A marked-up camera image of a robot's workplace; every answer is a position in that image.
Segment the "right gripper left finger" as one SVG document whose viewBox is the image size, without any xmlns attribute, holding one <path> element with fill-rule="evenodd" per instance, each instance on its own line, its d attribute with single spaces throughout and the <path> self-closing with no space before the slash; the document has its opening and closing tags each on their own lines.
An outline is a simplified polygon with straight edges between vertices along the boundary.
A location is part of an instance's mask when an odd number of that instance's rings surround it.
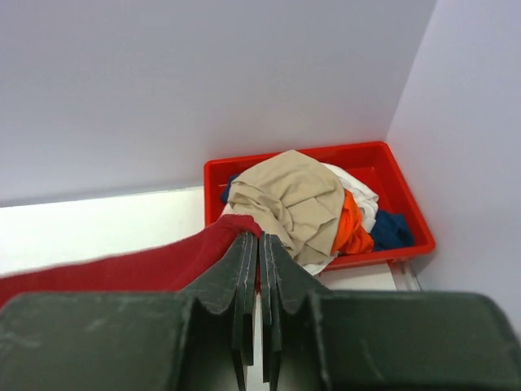
<svg viewBox="0 0 521 391">
<path fill-rule="evenodd" d="M 258 240 L 180 292 L 27 293 L 1 312 L 4 390 L 243 390 Z"/>
</svg>

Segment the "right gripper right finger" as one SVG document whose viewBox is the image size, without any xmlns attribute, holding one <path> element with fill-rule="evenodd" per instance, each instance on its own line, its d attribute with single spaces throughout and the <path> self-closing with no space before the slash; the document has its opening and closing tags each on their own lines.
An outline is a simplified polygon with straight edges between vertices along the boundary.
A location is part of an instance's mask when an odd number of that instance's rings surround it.
<svg viewBox="0 0 521 391">
<path fill-rule="evenodd" d="M 490 298 L 331 290 L 275 235 L 261 237 L 258 254 L 272 390 L 519 389 L 519 338 Z"/>
</svg>

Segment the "red t-shirt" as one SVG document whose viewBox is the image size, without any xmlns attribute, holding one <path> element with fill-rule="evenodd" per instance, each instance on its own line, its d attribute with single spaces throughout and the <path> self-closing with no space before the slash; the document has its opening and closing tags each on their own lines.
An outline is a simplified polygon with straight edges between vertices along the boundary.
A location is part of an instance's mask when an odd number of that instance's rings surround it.
<svg viewBox="0 0 521 391">
<path fill-rule="evenodd" d="M 42 292 L 176 292 L 218 263 L 243 233 L 259 239 L 253 217 L 227 214 L 177 242 L 1 278 L 1 307 L 16 297 Z"/>
</svg>

